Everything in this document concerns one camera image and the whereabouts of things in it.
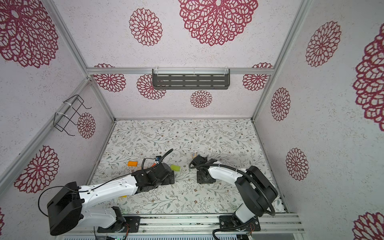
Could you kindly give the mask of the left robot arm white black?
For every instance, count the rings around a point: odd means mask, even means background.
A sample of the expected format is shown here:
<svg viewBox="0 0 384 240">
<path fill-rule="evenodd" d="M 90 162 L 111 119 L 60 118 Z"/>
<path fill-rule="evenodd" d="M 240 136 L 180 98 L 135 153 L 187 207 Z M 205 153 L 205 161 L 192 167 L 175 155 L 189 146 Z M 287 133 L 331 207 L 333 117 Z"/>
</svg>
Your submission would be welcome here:
<svg viewBox="0 0 384 240">
<path fill-rule="evenodd" d="M 94 227 L 100 233 L 119 232 L 127 227 L 127 220 L 120 208 L 112 206 L 100 209 L 96 207 L 98 204 L 149 192 L 174 182 L 175 173 L 171 167 L 159 163 L 98 185 L 68 183 L 47 204 L 50 234 L 63 235 L 76 227 Z"/>
</svg>

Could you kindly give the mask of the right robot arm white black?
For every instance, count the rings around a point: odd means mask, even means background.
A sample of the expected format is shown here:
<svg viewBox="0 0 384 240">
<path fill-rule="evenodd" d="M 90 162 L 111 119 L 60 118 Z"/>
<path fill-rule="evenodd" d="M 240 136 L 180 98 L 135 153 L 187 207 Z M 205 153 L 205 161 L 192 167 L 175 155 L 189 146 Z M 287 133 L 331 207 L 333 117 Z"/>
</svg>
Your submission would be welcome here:
<svg viewBox="0 0 384 240">
<path fill-rule="evenodd" d="M 258 167 L 237 169 L 198 155 L 189 164 L 189 169 L 197 170 L 199 184 L 220 180 L 237 188 L 243 203 L 233 213 L 234 224 L 244 224 L 265 214 L 276 215 L 273 202 L 278 191 Z"/>
</svg>

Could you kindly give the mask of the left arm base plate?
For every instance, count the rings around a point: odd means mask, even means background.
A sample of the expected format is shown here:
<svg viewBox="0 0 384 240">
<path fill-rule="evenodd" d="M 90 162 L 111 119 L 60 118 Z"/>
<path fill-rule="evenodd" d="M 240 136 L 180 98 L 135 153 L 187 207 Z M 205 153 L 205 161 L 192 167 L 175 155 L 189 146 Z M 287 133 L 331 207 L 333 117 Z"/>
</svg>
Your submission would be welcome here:
<svg viewBox="0 0 384 240">
<path fill-rule="evenodd" d="M 97 233 L 137 233 L 141 217 L 117 217 L 117 220 L 108 228 L 98 227 Z"/>
</svg>

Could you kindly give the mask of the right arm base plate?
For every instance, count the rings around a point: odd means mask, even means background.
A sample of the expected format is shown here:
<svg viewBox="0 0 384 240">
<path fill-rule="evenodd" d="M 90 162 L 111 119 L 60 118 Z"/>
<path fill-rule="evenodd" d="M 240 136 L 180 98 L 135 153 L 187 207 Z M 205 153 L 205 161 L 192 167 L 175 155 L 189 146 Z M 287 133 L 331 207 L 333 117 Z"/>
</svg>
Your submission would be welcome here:
<svg viewBox="0 0 384 240">
<path fill-rule="evenodd" d="M 252 217 L 243 223 L 235 215 L 220 215 L 219 224 L 220 229 L 230 229 L 231 231 L 258 232 L 261 230 L 258 217 Z"/>
</svg>

